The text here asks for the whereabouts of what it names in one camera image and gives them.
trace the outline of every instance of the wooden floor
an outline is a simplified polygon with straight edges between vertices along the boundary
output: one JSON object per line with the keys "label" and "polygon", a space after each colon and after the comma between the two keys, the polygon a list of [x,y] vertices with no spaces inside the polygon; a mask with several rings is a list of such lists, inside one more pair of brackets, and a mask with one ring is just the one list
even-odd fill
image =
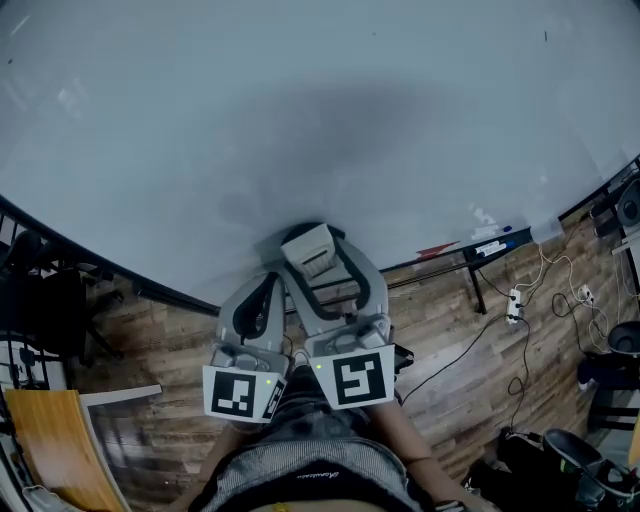
{"label": "wooden floor", "polygon": [[[568,219],[567,234],[576,218]],[[617,237],[596,239],[593,224],[586,220],[575,231],[566,251],[573,260],[574,287],[588,284],[597,305],[608,316],[610,328],[617,323],[618,314],[621,321],[638,318],[636,300],[627,295],[622,285],[618,311],[610,252],[618,243]],[[544,244],[545,255],[555,255],[563,244]],[[460,262],[459,255],[399,270],[387,278],[397,281],[456,262]],[[627,285],[633,290],[626,257],[622,262]],[[507,291],[515,283],[531,282],[539,268],[537,246],[530,244],[492,263],[484,273],[499,289]],[[553,265],[524,310],[531,325],[527,349],[531,376],[516,417],[517,428],[541,432],[560,427],[578,434],[585,431],[591,393],[581,394],[576,384],[575,370],[581,353],[576,345],[575,325],[571,315],[558,318],[551,312],[556,292],[571,297],[568,276],[566,260]],[[505,313],[506,299],[486,283],[480,284],[489,310],[485,316],[475,312],[475,296],[466,270],[392,290],[390,313],[396,326],[395,341],[413,350],[416,356],[416,363],[398,381],[402,395],[460,355],[491,318]],[[110,286],[102,286],[100,291]],[[122,281],[116,286],[125,293],[129,288]],[[575,313],[582,346],[595,350],[587,331],[591,311],[578,307]],[[95,366],[89,370],[77,368],[76,384],[81,392],[162,385],[163,394],[148,401],[92,411],[113,473],[131,507],[159,510],[189,486],[222,427],[202,412],[201,366],[208,364],[211,357],[215,319],[139,300],[128,293],[122,306],[99,320],[100,330],[124,351],[125,360],[106,360],[96,349]],[[301,340],[298,325],[295,316],[288,318],[287,332],[296,344]],[[599,340],[593,328],[592,333]],[[483,455],[500,428],[509,424],[519,397],[509,396],[507,386],[516,376],[524,379],[522,353],[526,335],[524,324],[507,326],[500,319],[459,363],[423,386],[406,403],[408,414],[454,477],[461,477]]]}

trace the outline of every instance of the table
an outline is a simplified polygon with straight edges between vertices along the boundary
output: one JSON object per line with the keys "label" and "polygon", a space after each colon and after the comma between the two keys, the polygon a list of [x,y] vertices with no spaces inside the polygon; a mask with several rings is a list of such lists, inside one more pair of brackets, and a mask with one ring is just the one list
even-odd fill
{"label": "table", "polygon": [[150,396],[158,385],[80,395],[8,390],[17,439],[36,483],[82,510],[129,512],[91,425],[88,407]]}

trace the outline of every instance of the chair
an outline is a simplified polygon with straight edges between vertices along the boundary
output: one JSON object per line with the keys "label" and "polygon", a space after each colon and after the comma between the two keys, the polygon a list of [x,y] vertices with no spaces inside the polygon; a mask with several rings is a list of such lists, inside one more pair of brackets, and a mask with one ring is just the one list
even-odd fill
{"label": "chair", "polygon": [[[114,301],[121,301],[122,294],[114,290],[88,307],[81,274],[68,262],[58,248],[43,245],[37,233],[18,235],[0,262],[0,339],[23,341],[41,354],[46,351],[63,360],[78,356],[81,364],[90,366],[92,362],[85,357],[88,332],[109,355],[121,359],[122,352],[100,335],[93,318]],[[41,270],[55,273],[41,277]],[[24,354],[31,357],[28,350]],[[34,360],[23,362],[35,364]]]}

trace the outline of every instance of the white cable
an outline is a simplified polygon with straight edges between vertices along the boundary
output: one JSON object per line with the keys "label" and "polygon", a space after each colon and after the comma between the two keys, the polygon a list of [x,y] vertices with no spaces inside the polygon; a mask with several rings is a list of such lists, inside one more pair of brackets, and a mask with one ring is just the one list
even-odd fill
{"label": "white cable", "polygon": [[576,300],[576,302],[580,302],[581,304],[584,303],[583,299],[579,299],[578,296],[576,295],[575,290],[573,289],[573,283],[571,282],[571,277],[573,276],[573,262],[571,261],[571,258],[569,258],[568,256],[560,256],[559,258],[556,258],[555,260],[551,261],[549,258],[547,258],[544,254],[542,254],[542,246],[539,245],[538,246],[540,248],[540,256],[542,256],[542,259],[548,263],[551,263],[552,265],[558,263],[560,260],[567,260],[569,262],[569,288],[571,288],[571,295],[573,295],[573,298]]}
{"label": "white cable", "polygon": [[[542,256],[542,259],[544,261],[550,263],[551,265],[554,265],[555,263],[558,263],[560,260],[563,260],[563,259],[565,259],[565,260],[567,260],[569,262],[569,288],[571,289],[571,294],[573,295],[573,298],[579,304],[583,305],[586,308],[594,309],[594,310],[598,311],[604,317],[604,320],[606,322],[605,332],[608,334],[609,333],[609,319],[607,318],[607,315],[605,315],[600,308],[594,306],[593,304],[589,304],[587,302],[587,298],[586,297],[583,298],[583,299],[578,297],[578,295],[575,292],[575,289],[573,288],[573,282],[571,281],[571,278],[573,277],[573,262],[571,261],[571,258],[569,258],[568,256],[563,255],[563,256],[560,256],[559,258],[556,258],[555,260],[552,261],[542,253],[542,246],[538,246],[538,247],[540,248],[540,255]],[[596,328],[598,329],[598,335],[600,336],[601,340],[606,340],[607,339],[607,336],[603,335],[602,331],[598,327],[597,321],[595,319],[591,319],[591,321],[589,322],[589,325],[587,326],[587,330],[589,331],[589,338],[591,339],[591,344],[596,349],[598,349],[600,352],[602,352],[603,354],[608,354],[609,351],[603,350],[598,345],[596,345],[596,343],[593,341],[593,336],[591,335],[591,326],[592,325],[595,325]]]}
{"label": "white cable", "polygon": [[531,286],[533,286],[534,284],[536,284],[539,280],[540,280],[540,276],[542,275],[542,269],[544,268],[544,256],[542,254],[542,247],[539,245],[538,248],[540,249],[540,272],[538,272],[538,277],[536,277],[536,280],[533,281],[532,283],[518,283],[516,284],[513,289],[517,290],[518,286],[524,286],[525,288],[530,288]]}

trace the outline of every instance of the electrical cable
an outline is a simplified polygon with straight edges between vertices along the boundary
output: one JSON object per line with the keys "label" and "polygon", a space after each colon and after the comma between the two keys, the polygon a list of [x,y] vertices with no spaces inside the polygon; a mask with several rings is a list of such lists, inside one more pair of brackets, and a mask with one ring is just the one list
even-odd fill
{"label": "electrical cable", "polygon": [[[569,234],[569,237],[567,238],[567,241],[564,244],[564,248],[560,249],[556,255],[552,258],[552,260],[555,260],[558,258],[558,256],[560,256],[560,254],[562,254],[564,251],[567,250],[567,246],[569,245],[569,242],[571,241],[571,239],[573,238],[573,235],[575,234],[576,230],[578,229],[578,226],[580,226],[580,222],[577,222],[576,225],[573,227],[573,229],[571,230],[571,233]],[[524,304],[521,304],[520,307],[524,308],[525,306],[527,306],[530,302],[531,299],[533,298],[533,296],[535,295],[535,293],[538,291],[538,289],[543,285],[544,283],[544,279],[545,277],[547,277],[547,274],[549,273],[549,270],[551,269],[551,267],[548,267],[546,272],[544,273],[544,275],[542,276],[542,280],[540,281],[540,284],[538,286],[536,286],[533,291],[529,294],[529,297],[527,297],[527,301]]]}
{"label": "electrical cable", "polygon": [[516,284],[513,289],[517,290],[518,286],[524,286],[525,288],[530,288],[531,286],[535,285],[539,280],[540,280],[540,276],[542,275],[542,269],[544,268],[544,256],[542,255],[542,251],[540,251],[540,272],[538,272],[538,277],[536,277],[536,280],[531,282],[531,283],[518,283]]}
{"label": "electrical cable", "polygon": [[291,357],[291,355],[293,354],[293,340],[286,334],[283,334],[283,336],[289,340],[289,357]]}
{"label": "electrical cable", "polygon": [[501,318],[506,318],[507,315],[498,315],[493,317],[491,320],[489,320],[485,326],[482,328],[482,330],[480,331],[480,334],[478,334],[475,339],[471,342],[471,344],[466,348],[466,350],[459,355],[458,357],[456,357],[453,361],[451,361],[450,363],[446,364],[445,366],[443,366],[442,368],[440,368],[436,373],[434,373],[433,375],[431,375],[430,377],[427,377],[425,380],[423,380],[420,384],[418,384],[415,388],[413,388],[411,391],[409,391],[409,393],[406,394],[406,396],[404,397],[404,399],[402,400],[402,405],[404,406],[405,402],[409,399],[409,397],[411,395],[413,395],[416,391],[418,391],[422,386],[424,386],[427,382],[429,382],[431,379],[433,379],[434,377],[440,375],[443,371],[445,371],[447,368],[449,368],[450,366],[453,366],[455,363],[457,363],[458,361],[460,361],[460,359],[462,359],[465,355],[467,355],[467,353],[469,352],[469,350],[471,350],[473,348],[473,346],[476,344],[476,342],[482,337],[482,335],[484,334],[484,332],[489,328],[489,326],[493,325],[494,323],[496,323],[498,320],[500,320]]}
{"label": "electrical cable", "polygon": [[497,291],[500,295],[502,295],[503,297],[506,297],[507,299],[511,299],[512,298],[511,295],[508,295],[508,294],[504,293],[495,284],[493,284],[486,277],[484,277],[484,274],[482,273],[482,270],[478,269],[478,273],[480,274],[480,277],[484,280],[484,282],[487,283],[489,286],[491,286],[491,288],[493,288],[495,291]]}
{"label": "electrical cable", "polygon": [[[569,311],[567,313],[561,314],[556,311],[556,304],[555,304],[556,297],[562,297],[564,299],[565,303],[567,304],[567,307],[569,308]],[[578,348],[580,349],[580,352],[582,352],[586,356],[587,353],[582,348],[582,345],[580,345],[580,326],[578,325],[578,319],[576,318],[576,314],[574,312],[574,310],[579,305],[580,304],[571,306],[571,304],[569,304],[569,299],[567,299],[567,296],[564,293],[558,292],[551,298],[551,311],[553,312],[554,315],[556,315],[558,318],[565,318],[569,315],[573,316],[573,322],[576,326],[576,343],[578,344]]]}
{"label": "electrical cable", "polygon": [[[518,414],[518,411],[520,410],[520,406],[522,405],[522,402],[524,402],[524,397],[527,393],[527,384],[529,384],[529,365],[527,365],[527,347],[529,346],[529,337],[531,336],[531,325],[529,325],[529,322],[527,322],[522,317],[518,317],[518,320],[521,322],[524,322],[527,326],[527,338],[525,339],[524,350],[522,351],[522,361],[524,362],[525,374],[524,374],[524,382],[520,377],[515,376],[513,379],[511,379],[511,382],[509,382],[509,385],[507,386],[507,393],[509,394],[509,396],[516,396],[517,394],[521,393],[520,400],[518,401],[518,406],[516,407],[516,410],[513,411],[513,415],[511,416],[511,422],[509,423],[509,430],[511,430],[511,432],[515,432],[513,430],[513,422],[516,419],[516,414]],[[520,385],[520,387],[516,391],[512,391],[511,386],[513,386],[513,384],[516,382]]]}

